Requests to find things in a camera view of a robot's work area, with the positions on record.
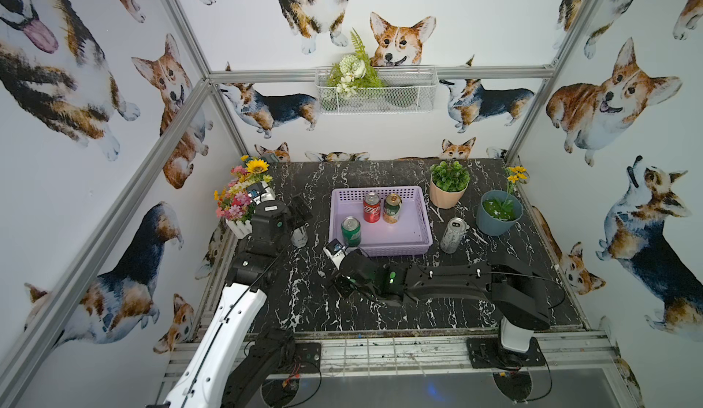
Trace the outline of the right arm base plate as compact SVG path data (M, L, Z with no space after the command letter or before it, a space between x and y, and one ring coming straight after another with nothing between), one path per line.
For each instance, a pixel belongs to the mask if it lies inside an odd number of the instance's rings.
M536 338L531 338L526 353L505 349L499 338L467 338L466 347L470 364L474 369L520 371L525 367L541 368L547 366L547 361Z

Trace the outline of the green gold-top beer can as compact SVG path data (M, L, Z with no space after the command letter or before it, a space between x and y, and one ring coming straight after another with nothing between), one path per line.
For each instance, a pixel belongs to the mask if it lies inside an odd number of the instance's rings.
M391 193L384 199L383 219L387 223L398 223L400 212L402 210L402 198Z

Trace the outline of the red Coca-Cola can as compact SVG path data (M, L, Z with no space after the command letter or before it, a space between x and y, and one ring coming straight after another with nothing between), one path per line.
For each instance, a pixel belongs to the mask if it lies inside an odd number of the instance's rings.
M364 195L364 220L368 223L376 223L381 219L382 205L378 194L370 191Z

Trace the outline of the green Sprite can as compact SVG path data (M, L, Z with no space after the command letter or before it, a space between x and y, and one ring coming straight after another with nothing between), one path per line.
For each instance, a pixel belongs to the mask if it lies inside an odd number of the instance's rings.
M358 247L362 241L362 227L360 221L349 216L342 221L342 238L347 247Z

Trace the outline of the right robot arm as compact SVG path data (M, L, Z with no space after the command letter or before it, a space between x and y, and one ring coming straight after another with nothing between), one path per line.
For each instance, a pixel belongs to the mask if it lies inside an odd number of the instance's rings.
M445 298L493 304L503 317L500 342L506 351L528 353L534 334L551 326L547 285L552 280L510 254L470 265L424 267L380 263L336 239L324 252L338 272L341 296L357 292L395 307Z

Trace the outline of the white Monster energy can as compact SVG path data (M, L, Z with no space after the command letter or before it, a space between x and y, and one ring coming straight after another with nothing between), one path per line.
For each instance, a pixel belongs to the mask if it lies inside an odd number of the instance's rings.
M307 226L303 225L298 228L296 228L291 235L291 243L296 247L296 248L302 248L305 247L308 243L308 234L307 234Z

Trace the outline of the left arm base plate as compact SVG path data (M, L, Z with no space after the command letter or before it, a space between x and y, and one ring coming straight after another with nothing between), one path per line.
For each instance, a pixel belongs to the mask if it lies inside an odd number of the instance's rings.
M302 374L317 374L320 371L322 345L320 342L297 343L292 357L284 360L277 374L298 377Z

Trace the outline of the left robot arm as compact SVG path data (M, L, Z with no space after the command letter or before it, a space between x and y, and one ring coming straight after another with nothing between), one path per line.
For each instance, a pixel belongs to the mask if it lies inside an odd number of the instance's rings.
M254 350L235 364L294 230L312 217L301 197L286 204L259 190L254 193L253 230L234 256L210 327L161 407L245 407L270 374L293 360L292 333L267 329Z

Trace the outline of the silver grey drink can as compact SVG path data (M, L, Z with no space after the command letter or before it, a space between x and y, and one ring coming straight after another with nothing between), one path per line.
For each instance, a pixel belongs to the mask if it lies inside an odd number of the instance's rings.
M454 254L464 238L468 225L459 217L449 220L447 228L440 241L440 249L445 254Z

